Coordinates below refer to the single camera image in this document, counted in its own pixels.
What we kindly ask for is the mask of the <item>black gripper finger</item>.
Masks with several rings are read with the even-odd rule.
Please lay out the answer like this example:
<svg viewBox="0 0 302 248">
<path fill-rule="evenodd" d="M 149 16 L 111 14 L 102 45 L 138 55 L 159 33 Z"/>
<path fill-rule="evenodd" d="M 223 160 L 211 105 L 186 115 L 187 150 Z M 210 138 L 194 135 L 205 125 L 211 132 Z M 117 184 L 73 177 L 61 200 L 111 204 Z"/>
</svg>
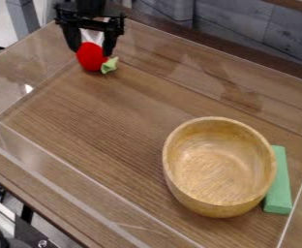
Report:
<svg viewBox="0 0 302 248">
<path fill-rule="evenodd" d="M 117 33 L 114 31 L 107 31 L 105 33 L 105 39 L 103 39 L 103 56 L 110 56 L 111 51 L 115 47 L 115 41 L 117 41 Z"/>
<path fill-rule="evenodd" d="M 62 26 L 66 45 L 73 52 L 78 51 L 81 46 L 81 32 L 75 26 L 63 25 Z"/>
</svg>

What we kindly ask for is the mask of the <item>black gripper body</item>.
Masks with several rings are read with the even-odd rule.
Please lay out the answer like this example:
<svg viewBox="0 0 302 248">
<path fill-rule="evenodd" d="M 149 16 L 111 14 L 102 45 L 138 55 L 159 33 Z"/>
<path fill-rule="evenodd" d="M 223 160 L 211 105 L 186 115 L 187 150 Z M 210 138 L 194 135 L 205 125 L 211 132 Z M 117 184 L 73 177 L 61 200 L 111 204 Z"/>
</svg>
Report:
<svg viewBox="0 0 302 248">
<path fill-rule="evenodd" d="M 125 13 L 109 0 L 65 0 L 54 4 L 55 23 L 63 33 L 81 29 L 123 34 Z"/>
</svg>

